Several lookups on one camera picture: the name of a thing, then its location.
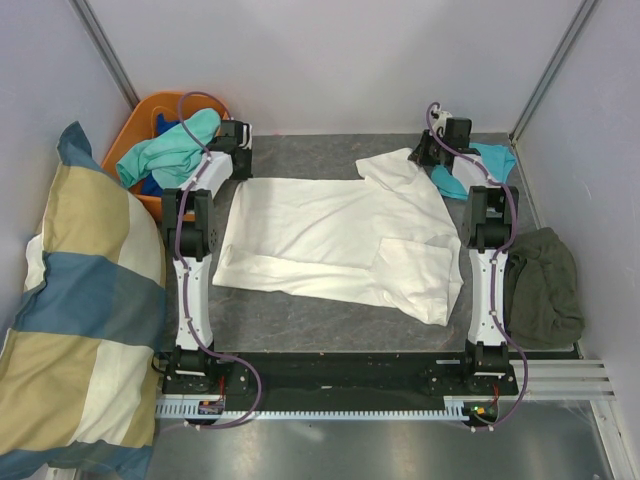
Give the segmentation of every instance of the white cloth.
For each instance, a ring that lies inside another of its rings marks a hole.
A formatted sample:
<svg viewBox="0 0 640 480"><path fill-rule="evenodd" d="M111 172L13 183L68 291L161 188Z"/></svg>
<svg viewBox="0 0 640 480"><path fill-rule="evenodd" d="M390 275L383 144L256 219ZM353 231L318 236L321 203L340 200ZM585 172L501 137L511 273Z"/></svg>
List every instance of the white cloth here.
<svg viewBox="0 0 640 480"><path fill-rule="evenodd" d="M358 160L364 180L241 183L213 284L396 307L446 325L462 286L460 240L410 152Z"/></svg>

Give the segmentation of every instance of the dark blue cloth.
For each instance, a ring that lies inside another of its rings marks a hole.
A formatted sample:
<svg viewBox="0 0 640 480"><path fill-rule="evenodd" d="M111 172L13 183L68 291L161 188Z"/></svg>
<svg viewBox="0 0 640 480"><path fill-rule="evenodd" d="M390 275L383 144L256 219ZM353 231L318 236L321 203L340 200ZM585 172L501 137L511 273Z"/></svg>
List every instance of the dark blue cloth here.
<svg viewBox="0 0 640 480"><path fill-rule="evenodd" d="M164 119L164 113L159 113L156 117L156 136L162 135L167 130L175 127L180 123L179 120L175 122L168 122ZM144 183L142 184L142 190L140 190L142 195L149 195L152 197L161 197L162 196L162 188L156 182L156 179L153 178L153 174L149 175L144 179Z"/></svg>

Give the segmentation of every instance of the striped pillow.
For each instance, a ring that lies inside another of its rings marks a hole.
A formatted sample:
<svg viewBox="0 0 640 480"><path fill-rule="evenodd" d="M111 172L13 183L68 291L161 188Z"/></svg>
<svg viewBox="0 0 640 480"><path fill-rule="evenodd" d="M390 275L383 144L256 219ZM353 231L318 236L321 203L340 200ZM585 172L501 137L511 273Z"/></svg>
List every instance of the striped pillow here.
<svg viewBox="0 0 640 480"><path fill-rule="evenodd" d="M58 143L20 311L0 356L0 479L44 463L142 479L151 456L165 257L142 204L91 158L80 124Z"/></svg>

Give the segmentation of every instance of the white panel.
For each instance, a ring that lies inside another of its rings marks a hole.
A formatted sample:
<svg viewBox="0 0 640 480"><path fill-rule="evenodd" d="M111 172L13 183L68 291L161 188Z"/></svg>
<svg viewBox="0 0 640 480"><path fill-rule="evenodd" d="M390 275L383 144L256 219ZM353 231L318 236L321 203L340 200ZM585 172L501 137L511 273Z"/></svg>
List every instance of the white panel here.
<svg viewBox="0 0 640 480"><path fill-rule="evenodd" d="M58 136L80 120L102 160L129 113L66 0L0 1L0 338L26 274L25 246L58 164Z"/></svg>
<svg viewBox="0 0 640 480"><path fill-rule="evenodd" d="M203 89L258 134L508 131L579 0L91 0L139 95Z"/></svg>
<svg viewBox="0 0 640 480"><path fill-rule="evenodd" d="M602 2L519 145L544 223L576 257L584 344L604 360L637 447L639 25L637 0Z"/></svg>

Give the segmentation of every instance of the dark green cloth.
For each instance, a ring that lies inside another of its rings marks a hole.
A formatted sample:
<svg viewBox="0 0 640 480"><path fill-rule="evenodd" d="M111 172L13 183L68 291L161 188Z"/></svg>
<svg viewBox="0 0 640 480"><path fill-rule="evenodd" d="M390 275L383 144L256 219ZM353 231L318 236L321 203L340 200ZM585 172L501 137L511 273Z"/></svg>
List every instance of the dark green cloth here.
<svg viewBox="0 0 640 480"><path fill-rule="evenodd" d="M504 279L505 321L513 340L529 349L576 342L585 324L577 280L573 256L552 229L518 235Z"/></svg>

